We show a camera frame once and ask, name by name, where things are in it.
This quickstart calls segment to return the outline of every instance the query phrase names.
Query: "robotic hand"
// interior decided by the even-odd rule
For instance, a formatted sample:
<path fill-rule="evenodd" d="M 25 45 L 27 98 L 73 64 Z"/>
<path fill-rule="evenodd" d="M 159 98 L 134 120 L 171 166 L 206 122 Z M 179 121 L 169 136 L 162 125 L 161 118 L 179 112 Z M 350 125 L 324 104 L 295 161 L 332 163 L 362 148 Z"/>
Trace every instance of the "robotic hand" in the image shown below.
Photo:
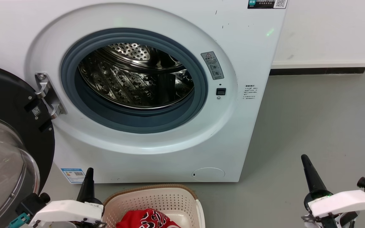
<path fill-rule="evenodd" d="M 359 211 L 365 210 L 365 178 L 357 186 L 361 190 L 329 192 L 306 155 L 301 156 L 309 193 L 304 205 L 309 215 L 301 217 L 307 228 L 354 228 Z"/>
<path fill-rule="evenodd" d="M 52 222 L 70 222 L 72 227 L 78 228 L 106 227 L 107 224 L 102 222 L 104 206 L 94 197 L 93 176 L 94 170 L 88 168 L 77 201 L 59 200 L 47 204 L 50 197 L 46 193 L 29 195 L 16 208 L 19 217 L 8 228 L 19 228 L 24 224 L 36 228 Z"/>

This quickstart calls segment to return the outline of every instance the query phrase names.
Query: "baseboard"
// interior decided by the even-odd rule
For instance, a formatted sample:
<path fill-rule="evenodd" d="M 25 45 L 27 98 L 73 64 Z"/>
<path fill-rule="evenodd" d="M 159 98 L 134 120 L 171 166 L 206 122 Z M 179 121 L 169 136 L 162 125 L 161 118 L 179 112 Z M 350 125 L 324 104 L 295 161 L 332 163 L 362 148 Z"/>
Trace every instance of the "baseboard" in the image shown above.
<path fill-rule="evenodd" d="M 347 68 L 365 67 L 364 61 L 344 61 L 344 62 L 287 62 L 274 61 L 271 69 L 298 69 L 298 68 Z"/>
<path fill-rule="evenodd" d="M 363 74 L 365 67 L 271 69 L 274 75 Z"/>
<path fill-rule="evenodd" d="M 362 74 L 365 62 L 278 63 L 274 62 L 270 75 Z"/>

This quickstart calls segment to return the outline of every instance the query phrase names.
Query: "sticker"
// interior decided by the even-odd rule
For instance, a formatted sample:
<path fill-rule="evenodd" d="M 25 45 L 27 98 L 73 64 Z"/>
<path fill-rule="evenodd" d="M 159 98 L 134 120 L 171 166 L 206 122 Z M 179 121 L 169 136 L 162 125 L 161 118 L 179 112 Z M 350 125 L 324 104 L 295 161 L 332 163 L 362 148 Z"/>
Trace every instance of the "sticker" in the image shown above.
<path fill-rule="evenodd" d="M 257 91 L 258 91 L 258 87 L 256 87 L 255 85 L 246 84 L 245 92 L 243 92 L 243 99 L 244 100 L 256 99 Z"/>
<path fill-rule="evenodd" d="M 201 56 L 208 65 L 212 79 L 218 80 L 224 78 L 222 68 L 214 52 L 204 52 L 201 53 Z"/>
<path fill-rule="evenodd" d="M 85 178 L 85 174 L 82 169 L 61 169 L 64 175 L 67 177 L 70 183 L 82 183 Z"/>
<path fill-rule="evenodd" d="M 288 0 L 249 0 L 248 9 L 285 9 Z"/>
<path fill-rule="evenodd" d="M 37 117 L 41 113 L 38 106 L 36 106 L 34 109 L 32 109 L 32 112 L 35 115 L 35 117 Z"/>
<path fill-rule="evenodd" d="M 101 205 L 101 204 L 90 203 L 90 202 L 84 202 L 84 204 L 88 204 L 88 205 L 90 205 L 90 206 L 97 207 L 97 208 L 99 208 L 99 209 L 101 209 L 101 210 L 103 210 L 103 209 L 104 209 L 104 205 Z"/>

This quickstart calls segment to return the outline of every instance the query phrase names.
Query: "gray floor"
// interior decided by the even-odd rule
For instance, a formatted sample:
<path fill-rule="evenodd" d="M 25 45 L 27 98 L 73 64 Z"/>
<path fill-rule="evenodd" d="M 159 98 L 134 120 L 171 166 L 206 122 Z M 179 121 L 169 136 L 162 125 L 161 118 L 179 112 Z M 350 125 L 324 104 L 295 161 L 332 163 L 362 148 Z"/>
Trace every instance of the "gray floor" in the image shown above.
<path fill-rule="evenodd" d="M 300 161 L 309 155 L 328 190 L 354 190 L 365 176 L 365 73 L 274 76 L 268 80 L 239 183 L 189 183 L 208 228 L 303 227 L 308 192 Z M 96 185 L 97 198 L 141 184 Z M 44 191 L 75 199 L 56 166 Z M 356 222 L 365 227 L 365 212 Z"/>

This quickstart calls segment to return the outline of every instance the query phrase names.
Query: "black baseboard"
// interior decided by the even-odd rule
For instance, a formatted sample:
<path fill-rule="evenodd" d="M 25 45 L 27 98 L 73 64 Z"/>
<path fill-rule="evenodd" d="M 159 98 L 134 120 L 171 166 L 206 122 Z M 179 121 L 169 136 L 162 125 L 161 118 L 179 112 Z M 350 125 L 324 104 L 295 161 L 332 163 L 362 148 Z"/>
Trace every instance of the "black baseboard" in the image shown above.
<path fill-rule="evenodd" d="M 271 69 L 273 75 L 362 74 L 365 67 Z"/>

